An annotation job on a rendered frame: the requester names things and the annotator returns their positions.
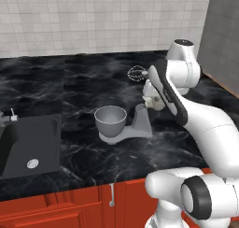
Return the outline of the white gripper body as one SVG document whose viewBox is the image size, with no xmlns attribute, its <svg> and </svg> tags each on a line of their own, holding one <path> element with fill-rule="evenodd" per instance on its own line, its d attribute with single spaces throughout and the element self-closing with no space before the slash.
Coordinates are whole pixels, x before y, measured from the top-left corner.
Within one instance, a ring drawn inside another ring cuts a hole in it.
<svg viewBox="0 0 239 228">
<path fill-rule="evenodd" d="M 159 93 L 148 79 L 146 80 L 145 86 L 143 88 L 143 99 L 147 108 L 153 108 L 157 111 L 161 111 L 165 107 L 165 104 L 162 101 Z"/>
</svg>

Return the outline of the grey mixer bowl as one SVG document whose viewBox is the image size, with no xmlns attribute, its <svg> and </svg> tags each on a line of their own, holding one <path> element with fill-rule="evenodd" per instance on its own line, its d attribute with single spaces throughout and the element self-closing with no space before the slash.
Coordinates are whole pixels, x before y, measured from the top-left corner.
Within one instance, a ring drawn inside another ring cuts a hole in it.
<svg viewBox="0 0 239 228">
<path fill-rule="evenodd" d="M 119 135 L 125 127 L 127 112 L 118 106 L 99 107 L 94 112 L 98 131 L 106 137 Z"/>
</svg>

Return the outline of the red cupboard door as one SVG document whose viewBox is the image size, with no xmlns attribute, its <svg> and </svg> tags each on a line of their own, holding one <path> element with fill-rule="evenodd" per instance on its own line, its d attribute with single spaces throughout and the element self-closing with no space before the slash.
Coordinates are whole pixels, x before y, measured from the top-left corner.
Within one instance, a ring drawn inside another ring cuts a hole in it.
<svg viewBox="0 0 239 228">
<path fill-rule="evenodd" d="M 102 202 L 102 228 L 144 228 L 157 208 L 157 199 L 145 189 L 143 178 L 114 183 L 115 205 L 109 206 L 109 184 L 99 187 Z"/>
</svg>

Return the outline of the black sink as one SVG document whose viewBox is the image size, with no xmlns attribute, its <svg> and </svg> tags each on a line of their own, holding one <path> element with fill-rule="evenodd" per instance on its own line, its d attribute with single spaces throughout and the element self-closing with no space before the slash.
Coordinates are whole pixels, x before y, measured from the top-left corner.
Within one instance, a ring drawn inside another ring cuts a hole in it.
<svg viewBox="0 0 239 228">
<path fill-rule="evenodd" d="M 0 179 L 58 171 L 61 123 L 61 114 L 51 114 L 0 127 Z"/>
</svg>

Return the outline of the silver tap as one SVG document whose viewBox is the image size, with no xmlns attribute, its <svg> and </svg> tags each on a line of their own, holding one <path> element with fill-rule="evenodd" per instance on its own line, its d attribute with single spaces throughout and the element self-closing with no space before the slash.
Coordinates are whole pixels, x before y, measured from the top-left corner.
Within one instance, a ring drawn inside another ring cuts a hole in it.
<svg viewBox="0 0 239 228">
<path fill-rule="evenodd" d="M 0 110 L 0 127 L 4 127 L 7 125 L 8 122 L 17 121 L 18 116 L 14 113 L 14 110 L 11 109 L 12 115 L 6 116 L 1 110 Z"/>
</svg>

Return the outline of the red cupboard front panel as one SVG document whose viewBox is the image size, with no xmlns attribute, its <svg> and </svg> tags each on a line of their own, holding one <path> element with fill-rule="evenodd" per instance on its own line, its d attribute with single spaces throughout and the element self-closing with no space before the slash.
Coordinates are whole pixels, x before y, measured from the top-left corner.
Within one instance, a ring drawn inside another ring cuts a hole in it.
<svg viewBox="0 0 239 228">
<path fill-rule="evenodd" d="M 103 228 L 96 187 L 0 202 L 0 228 Z"/>
</svg>

